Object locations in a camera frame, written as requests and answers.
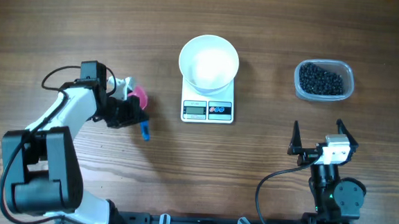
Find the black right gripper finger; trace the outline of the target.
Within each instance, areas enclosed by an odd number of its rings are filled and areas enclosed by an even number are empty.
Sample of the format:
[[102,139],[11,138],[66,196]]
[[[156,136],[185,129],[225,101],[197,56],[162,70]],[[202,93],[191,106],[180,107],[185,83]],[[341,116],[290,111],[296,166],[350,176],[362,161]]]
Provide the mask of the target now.
[[359,144],[357,143],[357,141],[355,140],[355,138],[350,134],[350,132],[346,129],[346,126],[344,125],[343,121],[341,119],[338,119],[336,121],[337,124],[337,129],[338,129],[338,133],[346,135],[347,139],[350,142],[350,148],[351,149],[357,149]]
[[289,153],[301,153],[302,152],[302,142],[300,136],[299,122],[295,121],[293,124],[292,138],[289,143]]

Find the pink scoop with blue handle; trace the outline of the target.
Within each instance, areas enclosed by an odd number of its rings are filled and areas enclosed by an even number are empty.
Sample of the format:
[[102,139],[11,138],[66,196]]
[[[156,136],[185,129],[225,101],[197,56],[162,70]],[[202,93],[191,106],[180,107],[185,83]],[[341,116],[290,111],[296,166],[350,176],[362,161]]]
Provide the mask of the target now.
[[[137,97],[139,99],[139,106],[142,110],[144,110],[148,104],[148,96],[144,88],[140,85],[137,85],[128,95],[127,97]],[[149,132],[149,120],[140,122],[140,129],[143,139],[145,141],[150,140],[150,132]]]

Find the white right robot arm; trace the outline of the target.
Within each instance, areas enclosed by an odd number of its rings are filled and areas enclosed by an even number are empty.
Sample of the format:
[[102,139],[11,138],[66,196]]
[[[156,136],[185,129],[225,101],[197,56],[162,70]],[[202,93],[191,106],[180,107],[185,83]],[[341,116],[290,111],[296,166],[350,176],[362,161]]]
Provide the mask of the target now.
[[355,178],[343,178],[338,168],[351,161],[359,144],[342,120],[336,121],[338,133],[326,135],[326,141],[304,148],[299,123],[294,122],[287,154],[298,157],[300,167],[308,167],[308,180],[316,211],[304,213],[300,224],[355,224],[366,195],[366,186]]

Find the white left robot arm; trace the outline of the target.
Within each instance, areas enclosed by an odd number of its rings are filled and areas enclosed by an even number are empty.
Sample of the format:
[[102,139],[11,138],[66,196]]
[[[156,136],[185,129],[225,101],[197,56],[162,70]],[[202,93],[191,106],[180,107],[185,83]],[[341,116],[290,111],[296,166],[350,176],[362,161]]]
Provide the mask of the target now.
[[77,68],[79,78],[54,89],[57,100],[38,120],[2,137],[0,210],[14,224],[128,224],[112,201],[85,191],[73,140],[88,121],[139,124],[149,140],[148,96],[97,60]]

